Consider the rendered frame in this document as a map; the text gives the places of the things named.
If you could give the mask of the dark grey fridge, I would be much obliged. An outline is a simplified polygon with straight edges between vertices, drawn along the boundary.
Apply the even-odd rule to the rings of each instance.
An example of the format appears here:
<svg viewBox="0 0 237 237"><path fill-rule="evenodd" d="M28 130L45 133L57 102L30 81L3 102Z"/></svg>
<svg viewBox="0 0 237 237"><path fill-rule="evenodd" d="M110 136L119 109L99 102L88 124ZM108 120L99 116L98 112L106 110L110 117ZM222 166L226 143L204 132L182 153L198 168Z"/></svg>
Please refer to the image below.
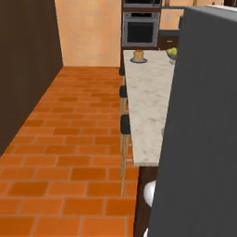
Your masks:
<svg viewBox="0 0 237 237"><path fill-rule="evenodd" d="M237 237L237 7L184 12L148 237Z"/></svg>

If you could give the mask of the dark wood dining counter base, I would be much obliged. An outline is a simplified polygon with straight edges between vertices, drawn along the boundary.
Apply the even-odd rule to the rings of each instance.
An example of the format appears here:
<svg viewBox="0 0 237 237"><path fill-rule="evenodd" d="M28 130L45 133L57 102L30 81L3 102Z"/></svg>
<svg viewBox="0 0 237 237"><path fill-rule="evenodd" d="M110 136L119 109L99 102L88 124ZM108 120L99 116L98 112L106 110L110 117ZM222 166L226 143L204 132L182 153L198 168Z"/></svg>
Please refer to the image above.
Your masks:
<svg viewBox="0 0 237 237"><path fill-rule="evenodd" d="M139 167L133 237L143 237L149 224L151 207L145 202L143 189L146 183L157 178L158 167Z"/></svg>

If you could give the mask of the grey bowl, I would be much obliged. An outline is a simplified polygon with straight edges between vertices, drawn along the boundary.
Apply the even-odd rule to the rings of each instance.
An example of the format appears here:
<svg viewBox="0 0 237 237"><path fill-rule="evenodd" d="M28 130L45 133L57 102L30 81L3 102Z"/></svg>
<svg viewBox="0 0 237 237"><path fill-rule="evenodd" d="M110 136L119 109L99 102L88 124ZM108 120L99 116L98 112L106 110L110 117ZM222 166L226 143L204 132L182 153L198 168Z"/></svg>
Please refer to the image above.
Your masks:
<svg viewBox="0 0 237 237"><path fill-rule="evenodd" d="M169 63L174 65L176 63L177 56L171 55L168 51L166 51L166 53L169 58Z"/></svg>

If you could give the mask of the dark wood cupboard run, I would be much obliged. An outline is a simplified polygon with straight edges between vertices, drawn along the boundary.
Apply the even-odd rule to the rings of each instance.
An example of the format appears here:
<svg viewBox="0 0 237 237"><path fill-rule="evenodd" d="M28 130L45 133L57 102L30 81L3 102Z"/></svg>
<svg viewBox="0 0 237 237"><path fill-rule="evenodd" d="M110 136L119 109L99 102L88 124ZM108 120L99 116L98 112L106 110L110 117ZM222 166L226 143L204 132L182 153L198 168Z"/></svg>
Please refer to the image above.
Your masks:
<svg viewBox="0 0 237 237"><path fill-rule="evenodd" d="M179 38L179 30L160 30L158 33L158 48L160 50L167 50L172 47L177 47Z"/></svg>

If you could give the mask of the silver microwave oven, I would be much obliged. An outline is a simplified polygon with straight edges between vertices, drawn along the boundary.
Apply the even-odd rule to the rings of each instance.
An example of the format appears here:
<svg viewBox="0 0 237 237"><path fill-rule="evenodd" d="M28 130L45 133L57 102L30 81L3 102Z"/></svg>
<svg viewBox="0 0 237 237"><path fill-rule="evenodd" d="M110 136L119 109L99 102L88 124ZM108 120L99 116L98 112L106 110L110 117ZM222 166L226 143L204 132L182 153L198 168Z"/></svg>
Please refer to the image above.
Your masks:
<svg viewBox="0 0 237 237"><path fill-rule="evenodd" d="M160 7L162 0L123 0L124 7Z"/></svg>

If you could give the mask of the silver wall oven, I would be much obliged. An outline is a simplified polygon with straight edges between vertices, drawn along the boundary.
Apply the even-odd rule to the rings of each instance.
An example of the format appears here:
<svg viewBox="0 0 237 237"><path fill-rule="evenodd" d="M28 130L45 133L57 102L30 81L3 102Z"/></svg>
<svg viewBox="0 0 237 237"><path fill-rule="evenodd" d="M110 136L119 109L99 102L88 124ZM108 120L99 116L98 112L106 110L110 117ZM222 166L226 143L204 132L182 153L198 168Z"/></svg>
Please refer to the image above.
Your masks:
<svg viewBox="0 0 237 237"><path fill-rule="evenodd" d="M158 12L124 12L122 45L124 47L155 47Z"/></svg>

